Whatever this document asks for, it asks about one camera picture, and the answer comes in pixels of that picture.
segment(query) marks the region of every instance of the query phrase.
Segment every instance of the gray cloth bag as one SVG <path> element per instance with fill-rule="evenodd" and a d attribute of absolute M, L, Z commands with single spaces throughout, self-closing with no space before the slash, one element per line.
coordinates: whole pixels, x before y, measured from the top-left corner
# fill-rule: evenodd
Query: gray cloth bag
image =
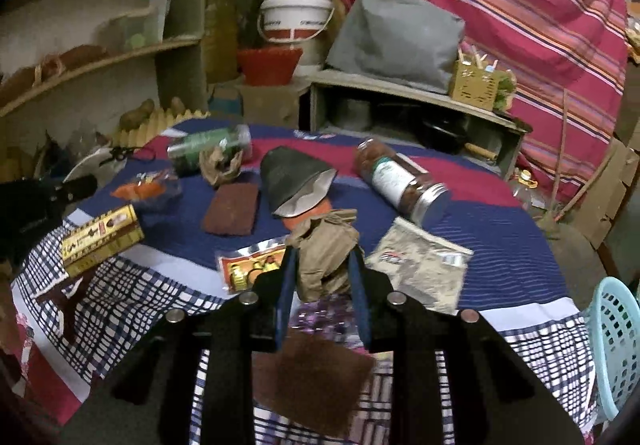
<path fill-rule="evenodd" d="M 327 64 L 446 94 L 465 22 L 426 0 L 356 0 Z"/>

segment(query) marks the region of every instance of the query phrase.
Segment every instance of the pink striped blanket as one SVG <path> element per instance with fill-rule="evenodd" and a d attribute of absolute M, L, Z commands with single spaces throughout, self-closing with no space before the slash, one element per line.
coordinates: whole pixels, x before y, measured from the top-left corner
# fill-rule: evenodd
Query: pink striped blanket
<path fill-rule="evenodd" d="M 350 6 L 354 0 L 343 0 Z M 559 200 L 569 200 L 604 158 L 625 84 L 625 0 L 429 0 L 462 17 L 465 42 L 518 79 L 511 113 L 533 126 L 520 163 L 550 192 L 568 128 Z"/>

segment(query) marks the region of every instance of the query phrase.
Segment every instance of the table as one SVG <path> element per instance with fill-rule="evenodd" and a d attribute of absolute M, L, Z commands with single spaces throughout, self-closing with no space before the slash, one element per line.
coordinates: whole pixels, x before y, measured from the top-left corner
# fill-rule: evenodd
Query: table
<path fill-rule="evenodd" d="M 165 132 L 175 136 L 222 126 L 214 120 L 190 120 Z M 311 135 L 285 128 L 251 126 L 256 157 L 245 178 L 258 180 L 262 155 L 286 144 L 323 158 L 338 170 L 329 197 L 335 208 L 357 208 L 354 224 L 365 252 L 373 250 L 396 213 L 351 171 L 357 139 Z M 220 306 L 228 294 L 214 271 L 216 250 L 237 250 L 271 237 L 286 235 L 261 196 L 254 233 L 247 237 L 216 237 L 200 230 L 200 220 L 213 191 L 201 176 L 182 180 L 183 195 L 162 214 L 141 216 L 143 244 L 100 265 L 87 297 L 76 311 L 74 342 L 56 333 L 59 321 L 52 303 L 38 305 L 31 296 L 62 272 L 60 239 L 74 225 L 122 204 L 110 190 L 140 171 L 164 168 L 169 139 L 150 142 L 157 159 L 130 160 L 113 182 L 81 203 L 62 227 L 37 245 L 14 284 L 14 301 L 23 327 L 22 364 L 28 395 L 64 423 L 89 395 L 96 378 L 109 370 L 135 345 L 163 313 L 181 308 L 201 313 Z M 510 195 L 498 176 L 463 158 L 416 147 L 402 147 L 452 190 L 447 216 L 431 232 L 475 251 L 458 306 L 474 308 L 504 336 L 515 351 L 553 392 L 585 433 L 595 417 L 591 391 L 595 377 L 587 329 L 542 233 Z M 206 357 L 194 388 L 192 443 L 198 443 Z M 378 361 L 375 375 L 360 398 L 351 439 L 382 444 L 388 436 L 392 360 Z M 444 402 L 447 430 L 451 412 Z M 315 436 L 299 426 L 255 409 L 258 443 L 286 437 L 306 443 L 348 443 Z"/>

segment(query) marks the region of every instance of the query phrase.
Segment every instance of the green bottle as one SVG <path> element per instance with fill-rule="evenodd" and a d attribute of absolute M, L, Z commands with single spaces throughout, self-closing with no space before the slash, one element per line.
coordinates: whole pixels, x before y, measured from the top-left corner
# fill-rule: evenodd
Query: green bottle
<path fill-rule="evenodd" d="M 226 158 L 231 159 L 239 150 L 242 159 L 251 158 L 251 133 L 248 125 L 235 125 L 220 129 L 197 132 L 178 138 L 169 144 L 166 154 L 174 165 L 178 176 L 187 176 L 200 171 L 200 152 L 219 146 Z"/>

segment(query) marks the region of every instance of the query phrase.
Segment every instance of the yellow box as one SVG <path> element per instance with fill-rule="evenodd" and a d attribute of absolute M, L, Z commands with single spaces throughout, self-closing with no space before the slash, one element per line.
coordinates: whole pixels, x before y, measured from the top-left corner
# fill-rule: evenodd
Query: yellow box
<path fill-rule="evenodd" d="M 133 206 L 110 210 L 62 240 L 62 266 L 76 277 L 144 238 Z"/>

